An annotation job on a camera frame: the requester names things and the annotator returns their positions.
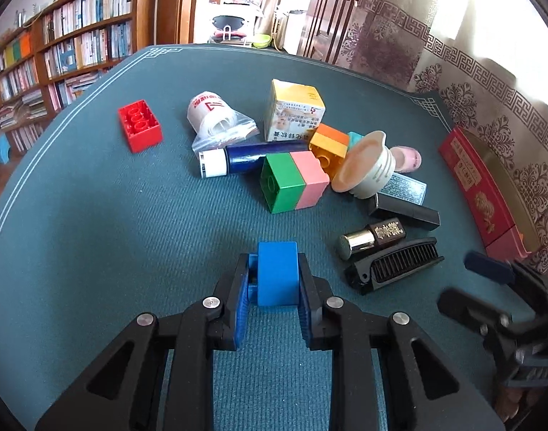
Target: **wooden door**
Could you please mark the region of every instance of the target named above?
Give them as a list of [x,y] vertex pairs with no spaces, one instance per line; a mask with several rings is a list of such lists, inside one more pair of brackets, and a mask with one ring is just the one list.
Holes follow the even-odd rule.
[[196,0],[158,0],[156,43],[192,43]]
[[354,0],[312,0],[298,55],[336,63]]

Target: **lipstick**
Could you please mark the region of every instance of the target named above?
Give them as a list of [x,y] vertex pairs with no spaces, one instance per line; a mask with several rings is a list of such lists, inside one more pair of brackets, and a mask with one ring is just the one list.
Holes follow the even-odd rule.
[[372,249],[383,249],[405,238],[405,230],[399,219],[393,218],[371,223],[363,230],[354,231],[338,238],[338,254],[347,261],[354,254]]

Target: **white border line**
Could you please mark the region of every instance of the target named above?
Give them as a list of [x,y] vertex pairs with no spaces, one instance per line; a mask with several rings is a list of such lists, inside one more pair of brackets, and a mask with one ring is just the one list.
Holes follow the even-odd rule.
[[13,207],[13,204],[15,200],[17,199],[17,196],[20,193],[20,190],[22,190],[22,187],[25,185],[26,180],[29,178],[31,173],[33,172],[36,165],[39,163],[40,159],[42,159],[43,155],[46,153],[46,151],[51,147],[51,145],[54,143],[57,137],[60,136],[60,134],[64,131],[66,126],[74,119],[75,116],[92,100],[95,99],[95,97],[98,96],[103,90],[105,90],[108,86],[110,86],[116,79],[118,79],[120,76],[122,76],[124,73],[126,73],[130,68],[132,68],[134,65],[136,65],[138,62],[142,61],[149,52],[144,53],[140,57],[138,57],[136,60],[133,60],[131,63],[123,67],[118,73],[114,74],[110,79],[106,80],[103,85],[101,85],[97,90],[95,90],[92,94],[90,94],[86,99],[84,99],[79,105],[77,105],[65,118],[61,121],[61,123],[57,126],[57,128],[52,132],[52,134],[46,138],[46,141],[41,146],[41,148],[35,153],[35,156],[31,159],[29,162],[29,165],[27,165],[25,171],[23,171],[23,174],[20,176],[20,178],[17,181],[17,184],[15,185],[14,189],[11,191],[11,195],[9,196],[9,199],[5,203],[5,207],[3,207],[2,212],[0,213],[0,232],[2,230],[3,224],[5,223],[5,220],[7,219],[7,216]]
[[[176,52],[181,51],[181,50],[196,50],[196,49],[197,50],[204,50],[204,49],[206,49],[206,50],[233,50],[233,49],[235,49],[236,51],[252,53],[251,51],[247,51],[248,48],[241,48],[241,47],[236,47],[236,46],[234,46],[234,47],[221,47],[218,44],[216,46],[212,45],[212,48],[210,48],[206,44],[195,44],[195,43],[193,43],[191,45],[184,46],[184,47],[172,47],[172,48],[166,48],[166,49],[159,48],[158,50],[160,50],[160,53],[151,54],[151,56],[149,58],[155,58],[158,55],[164,55],[164,54],[167,54],[167,53],[176,53]],[[271,51],[271,50],[261,50],[260,53],[262,53],[264,55],[269,55],[271,57],[279,57],[279,58],[284,58],[284,59],[287,58],[286,54],[278,53],[276,51]],[[427,111],[427,113],[429,113],[431,116],[438,118],[441,121],[441,123],[443,124],[443,126],[445,127],[445,129],[447,131],[451,131],[451,128],[449,128],[448,125],[452,124],[453,120],[451,120],[451,122],[448,122],[447,118],[445,118],[445,116],[443,116],[443,112],[441,111],[441,109],[439,108],[439,105],[437,104],[436,100],[433,97],[425,97],[425,96],[423,96],[423,94],[419,94],[419,93],[415,93],[415,95],[412,95],[411,92],[402,91],[401,89],[398,89],[397,87],[393,87],[393,86],[381,83],[380,81],[377,81],[377,80],[375,80],[375,79],[373,79],[369,76],[364,76],[363,74],[356,73],[355,71],[349,70],[347,68],[342,68],[341,66],[330,65],[329,63],[324,63],[323,61],[312,60],[312,59],[301,57],[301,56],[295,56],[294,60],[300,61],[302,63],[307,63],[308,65],[315,65],[315,66],[320,66],[322,68],[329,68],[333,71],[337,71],[338,73],[343,73],[343,74],[347,74],[349,76],[356,77],[358,79],[361,79],[362,81],[366,81],[366,82],[378,85],[380,87],[383,87],[383,88],[387,89],[388,91],[393,91],[395,93],[398,93],[398,94],[400,94],[404,97],[407,97],[408,99],[412,99],[412,100],[429,100],[429,101],[431,101],[435,104],[436,112],[439,114],[439,116],[434,116],[434,115],[431,114],[431,112],[429,110],[422,107],[420,104],[417,104],[417,105],[419,105],[421,108],[423,108],[425,111]]]

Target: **green tablecloth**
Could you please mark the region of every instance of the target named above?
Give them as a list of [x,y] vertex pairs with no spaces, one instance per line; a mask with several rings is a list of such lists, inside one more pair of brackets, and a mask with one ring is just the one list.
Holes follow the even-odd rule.
[[[316,207],[271,215],[256,175],[201,180],[186,120],[214,91],[259,120],[272,78],[314,85],[324,122],[417,148],[413,176],[439,210],[432,232],[445,261],[362,297],[342,279],[336,237],[367,224],[366,203],[326,191]],[[162,144],[131,154],[117,109],[145,99]],[[451,119],[436,94],[406,94],[367,77],[272,51],[149,47],[65,109],[21,161],[0,199],[0,396],[29,430],[81,370],[143,311],[160,316],[209,295],[238,254],[262,240],[298,242],[315,275],[368,312],[407,312],[486,395],[494,370],[481,339],[441,316],[458,286],[520,317],[519,298],[467,272],[482,250],[467,204],[437,152]],[[409,237],[424,236],[408,229]],[[216,430],[327,429],[330,354],[309,352],[295,309],[253,308],[237,353],[215,355]]]

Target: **patterned curtain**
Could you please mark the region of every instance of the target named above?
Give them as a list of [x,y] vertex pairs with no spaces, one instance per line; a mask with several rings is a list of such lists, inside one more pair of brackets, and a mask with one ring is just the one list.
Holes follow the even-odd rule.
[[[548,274],[548,105],[523,89],[531,80],[482,56],[483,28],[502,24],[484,14],[479,0],[359,0],[337,64],[409,92],[438,91],[455,124],[484,140],[509,171],[542,243],[529,260]],[[517,37],[548,37],[532,36],[525,22]],[[497,41],[503,46],[494,58],[514,40]],[[514,52],[511,58],[540,57]]]

